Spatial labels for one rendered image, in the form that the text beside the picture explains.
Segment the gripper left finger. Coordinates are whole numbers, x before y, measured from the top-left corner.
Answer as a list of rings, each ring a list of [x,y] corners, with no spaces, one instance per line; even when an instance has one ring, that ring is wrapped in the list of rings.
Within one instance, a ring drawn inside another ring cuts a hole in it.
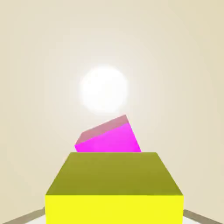
[[[39,210],[35,210],[31,213],[28,213],[26,215],[20,216],[18,218],[15,218],[13,220],[10,220],[8,222],[2,223],[2,224],[26,224],[32,220],[35,220],[39,217],[42,217],[45,215],[45,207]]]

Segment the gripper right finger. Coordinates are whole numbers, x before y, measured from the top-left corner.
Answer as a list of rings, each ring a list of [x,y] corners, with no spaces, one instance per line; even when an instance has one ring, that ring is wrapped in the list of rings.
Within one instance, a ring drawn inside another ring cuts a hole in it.
[[[193,220],[194,222],[200,223],[200,224],[222,224],[220,222],[214,221],[212,219],[209,219],[207,217],[204,217],[202,215],[196,214],[194,212],[191,212],[189,210],[183,211],[183,216]]]

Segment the small yellow cube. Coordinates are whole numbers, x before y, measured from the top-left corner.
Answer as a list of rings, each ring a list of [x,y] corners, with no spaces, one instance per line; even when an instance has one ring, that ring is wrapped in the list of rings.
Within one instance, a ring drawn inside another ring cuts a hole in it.
[[[45,195],[45,218],[46,224],[182,224],[183,200],[155,152],[72,152]]]

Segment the small magenta cube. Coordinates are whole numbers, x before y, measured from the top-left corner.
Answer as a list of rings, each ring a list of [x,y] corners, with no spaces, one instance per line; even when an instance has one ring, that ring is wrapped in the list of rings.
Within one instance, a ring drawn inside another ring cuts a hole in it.
[[[74,146],[79,153],[141,152],[126,115],[84,131]]]

